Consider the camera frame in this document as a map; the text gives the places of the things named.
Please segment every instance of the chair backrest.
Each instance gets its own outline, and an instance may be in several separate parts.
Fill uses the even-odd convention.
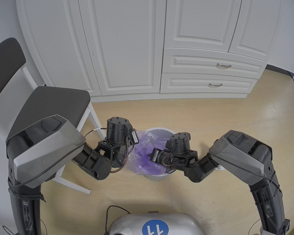
[[[0,92],[25,63],[26,58],[15,38],[0,43]]]

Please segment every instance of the trash can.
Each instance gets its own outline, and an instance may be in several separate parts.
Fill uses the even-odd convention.
[[[167,129],[167,128],[163,128],[163,127],[150,128],[146,131],[149,131],[151,134],[154,134],[154,135],[156,135],[160,138],[163,138],[163,139],[169,139],[173,134],[175,134],[174,131]],[[167,178],[169,176],[169,174],[164,173],[161,175],[144,175],[144,176],[150,180],[159,181],[159,180],[163,180],[163,179]]]

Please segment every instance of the black baseboard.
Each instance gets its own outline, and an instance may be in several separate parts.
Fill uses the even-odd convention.
[[[268,70],[271,70],[271,71],[275,71],[275,72],[278,72],[278,73],[282,73],[282,74],[288,75],[288,76],[290,76],[291,78],[293,78],[293,76],[294,76],[294,73],[289,72],[289,71],[287,71],[287,70],[285,70],[285,69],[282,69],[282,68],[278,68],[278,67],[273,66],[273,65],[270,65],[270,64],[268,64],[268,65],[265,67],[265,69],[268,69]]]

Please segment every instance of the gray chair seat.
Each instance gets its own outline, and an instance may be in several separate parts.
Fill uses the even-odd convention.
[[[66,118],[77,127],[89,103],[88,91],[39,86],[25,102],[7,139],[40,119],[55,114]]]

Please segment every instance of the trash bag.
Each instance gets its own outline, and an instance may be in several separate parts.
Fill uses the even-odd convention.
[[[165,149],[166,141],[148,131],[137,130],[139,144],[134,146],[133,151],[128,156],[126,168],[136,174],[141,175],[161,175],[166,172],[166,167],[150,161],[148,154],[153,148]]]

